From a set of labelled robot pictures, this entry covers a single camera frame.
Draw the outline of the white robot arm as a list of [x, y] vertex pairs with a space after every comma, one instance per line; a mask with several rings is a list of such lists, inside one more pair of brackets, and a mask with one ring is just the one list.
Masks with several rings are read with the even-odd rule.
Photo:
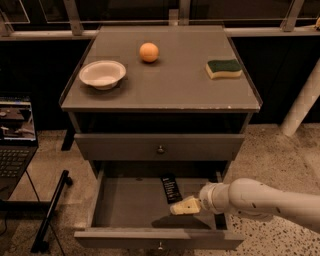
[[230, 184], [207, 183], [197, 197], [189, 196], [170, 207], [173, 215], [195, 214], [201, 210], [258, 220], [278, 216], [320, 232], [319, 195], [282, 191], [248, 178]]

